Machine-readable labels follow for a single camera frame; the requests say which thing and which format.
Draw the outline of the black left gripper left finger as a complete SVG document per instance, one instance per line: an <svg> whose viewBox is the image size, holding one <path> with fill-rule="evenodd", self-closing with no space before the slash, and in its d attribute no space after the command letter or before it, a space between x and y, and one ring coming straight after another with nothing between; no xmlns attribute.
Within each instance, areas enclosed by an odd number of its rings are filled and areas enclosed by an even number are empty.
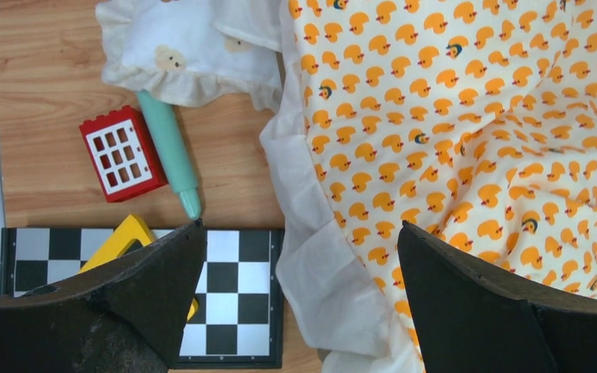
<svg viewBox="0 0 597 373"><path fill-rule="evenodd" d="M166 372L206 257L202 220L82 274L0 296L0 372Z"/></svg>

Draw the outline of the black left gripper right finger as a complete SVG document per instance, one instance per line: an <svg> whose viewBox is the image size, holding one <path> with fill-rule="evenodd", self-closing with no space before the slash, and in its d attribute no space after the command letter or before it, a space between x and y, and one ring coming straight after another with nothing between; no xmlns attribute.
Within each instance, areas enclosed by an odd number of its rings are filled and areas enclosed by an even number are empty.
<svg viewBox="0 0 597 373"><path fill-rule="evenodd" d="M404 222L398 255L429 372L597 372L597 300L525 279Z"/></svg>

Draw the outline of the yellow duck print blanket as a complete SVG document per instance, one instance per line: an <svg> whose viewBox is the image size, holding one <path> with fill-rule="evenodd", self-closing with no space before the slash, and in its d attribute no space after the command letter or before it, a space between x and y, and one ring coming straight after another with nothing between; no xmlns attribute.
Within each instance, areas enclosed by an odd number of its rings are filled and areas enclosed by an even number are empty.
<svg viewBox="0 0 597 373"><path fill-rule="evenodd" d="M283 1L260 140L324 372L425 369L404 221L597 299L597 1Z"/></svg>

